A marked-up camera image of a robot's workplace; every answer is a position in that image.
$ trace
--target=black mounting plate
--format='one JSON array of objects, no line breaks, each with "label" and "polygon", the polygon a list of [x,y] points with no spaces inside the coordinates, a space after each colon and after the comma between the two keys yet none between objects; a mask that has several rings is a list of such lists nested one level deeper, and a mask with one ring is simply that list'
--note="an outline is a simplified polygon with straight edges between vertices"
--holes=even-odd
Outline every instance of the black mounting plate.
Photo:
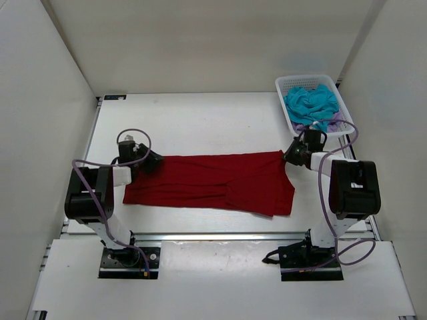
[{"label": "black mounting plate", "polygon": [[[160,248],[159,247],[139,247],[147,256],[149,263],[150,279],[159,277],[160,264]],[[125,266],[118,260],[111,257],[110,251],[104,247],[99,264],[98,278],[102,279],[148,279],[144,272],[145,263],[142,261],[139,266],[139,261],[134,265]]]},{"label": "black mounting plate", "polygon": [[323,252],[316,256],[316,253],[311,254],[313,260],[308,259],[288,259],[298,254],[300,248],[287,246],[279,247],[280,273],[282,281],[339,281],[344,280],[340,264],[333,261],[324,267],[315,269],[314,271],[304,272],[285,272],[290,269],[299,269],[313,267],[320,264],[322,261],[330,259],[330,255]]}]

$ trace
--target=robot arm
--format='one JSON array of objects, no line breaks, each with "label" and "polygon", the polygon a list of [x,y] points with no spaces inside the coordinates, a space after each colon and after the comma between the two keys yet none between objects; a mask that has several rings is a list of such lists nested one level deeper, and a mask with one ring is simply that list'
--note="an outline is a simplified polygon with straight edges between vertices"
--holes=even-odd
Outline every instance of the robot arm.
[{"label": "robot arm", "polygon": [[[329,208],[323,204],[328,221],[321,218],[307,230],[303,241],[279,247],[263,259],[264,263],[280,264],[282,281],[343,279],[336,260],[336,239],[353,224],[377,214],[381,207],[375,164],[323,152],[326,139],[325,133],[307,127],[284,154],[284,160],[292,165],[305,165],[329,176],[330,188]],[[276,253],[279,260],[270,259]]]},{"label": "robot arm", "polygon": [[[144,144],[137,144],[131,136],[119,142],[118,147],[119,157],[114,159],[113,163],[118,160],[119,165],[106,165],[96,169],[79,168],[105,213],[110,236],[107,234],[105,219],[75,170],[71,172],[65,198],[65,214],[69,219],[74,219],[94,230],[111,256],[117,258],[123,265],[129,265],[135,261],[135,255],[138,258],[139,253],[123,246],[134,246],[135,237],[113,212],[113,188],[133,183],[140,171],[150,174],[163,161],[163,157],[149,150]],[[138,162],[137,160],[142,157],[144,160]]]},{"label": "robot arm", "polygon": [[[325,152],[311,154],[310,170],[319,171]],[[352,225],[380,210],[381,200],[375,164],[330,155],[322,166],[322,174],[330,177],[328,218],[341,237]],[[335,239],[325,219],[310,230],[312,245],[329,248]]]}]

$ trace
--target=red t-shirt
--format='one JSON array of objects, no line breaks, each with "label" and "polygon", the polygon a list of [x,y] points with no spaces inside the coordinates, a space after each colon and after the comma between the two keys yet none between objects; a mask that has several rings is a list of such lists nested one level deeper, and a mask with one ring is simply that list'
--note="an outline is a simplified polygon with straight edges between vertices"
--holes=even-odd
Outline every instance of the red t-shirt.
[{"label": "red t-shirt", "polygon": [[166,156],[150,175],[126,186],[123,203],[289,215],[294,187],[281,151]]}]

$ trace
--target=white plastic basket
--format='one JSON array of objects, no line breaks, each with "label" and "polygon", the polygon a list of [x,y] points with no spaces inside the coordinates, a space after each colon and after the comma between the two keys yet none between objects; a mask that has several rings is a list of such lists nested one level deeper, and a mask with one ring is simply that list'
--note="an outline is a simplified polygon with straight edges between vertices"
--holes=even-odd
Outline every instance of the white plastic basket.
[{"label": "white plastic basket", "polygon": [[[280,103],[282,104],[283,111],[288,122],[289,130],[292,135],[298,136],[299,133],[295,132],[292,127],[291,119],[289,118],[288,110],[286,109],[284,97],[288,94],[288,91],[293,87],[303,87],[304,89],[316,89],[318,85],[325,85],[330,91],[334,93],[340,106],[342,118],[353,123],[353,119],[347,110],[344,101],[342,101],[341,95],[336,89],[335,83],[332,81],[329,75],[290,75],[289,77],[280,77],[276,79],[276,88],[278,90]],[[328,132],[328,138],[338,138],[343,135],[349,135],[354,132],[354,128],[349,126],[347,123],[341,123],[335,132]]]}]

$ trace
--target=white table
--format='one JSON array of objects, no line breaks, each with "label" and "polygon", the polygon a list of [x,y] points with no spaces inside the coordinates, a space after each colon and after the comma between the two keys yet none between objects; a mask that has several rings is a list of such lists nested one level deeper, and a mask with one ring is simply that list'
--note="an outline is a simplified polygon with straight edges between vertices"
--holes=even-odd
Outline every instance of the white table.
[{"label": "white table", "polygon": [[[123,129],[146,131],[161,155],[220,155],[285,151],[292,142],[277,93],[192,93],[127,95],[103,101],[87,159],[109,163],[117,156],[116,135]],[[130,133],[146,142],[140,133]],[[327,150],[339,147],[328,141]],[[281,233],[305,232],[322,218],[317,173],[286,165],[295,187],[289,217],[263,218],[218,209],[123,205],[124,187],[115,188],[115,213],[135,233]],[[328,179],[324,179],[328,196]],[[349,231],[366,231],[363,221]],[[75,221],[70,234],[93,231]]]},{"label": "white table", "polygon": [[[275,241],[164,241],[158,280],[98,279],[98,239],[53,242],[33,309],[46,320],[399,319],[413,315],[389,242],[379,242],[343,281],[281,282],[261,259]],[[366,252],[357,247],[349,261]]]},{"label": "white table", "polygon": [[[162,155],[286,150],[292,140],[275,93],[128,95],[123,101],[103,102],[87,158],[110,162],[117,155],[116,134],[128,127],[146,130],[153,150]],[[139,134],[135,138],[145,141]],[[338,145],[329,141],[327,148]],[[158,280],[98,279],[99,238],[77,235],[91,231],[70,221],[69,234],[52,245],[32,309],[47,311],[47,320],[359,320],[413,315],[391,243],[379,242],[367,260],[343,267],[343,281],[283,283],[279,267],[261,260],[290,241],[214,241],[223,233],[288,233],[290,237],[280,239],[297,239],[292,238],[295,232],[322,219],[316,173],[291,165],[286,172],[296,188],[292,214],[273,219],[215,209],[125,206],[124,188],[116,188],[115,212],[136,233],[166,233],[172,239],[204,234],[200,239],[211,241],[162,241]],[[328,180],[323,182],[327,190]],[[350,238],[365,230],[362,221]],[[340,246],[349,243],[341,241]],[[342,259],[359,258],[367,246],[356,247]]]}]

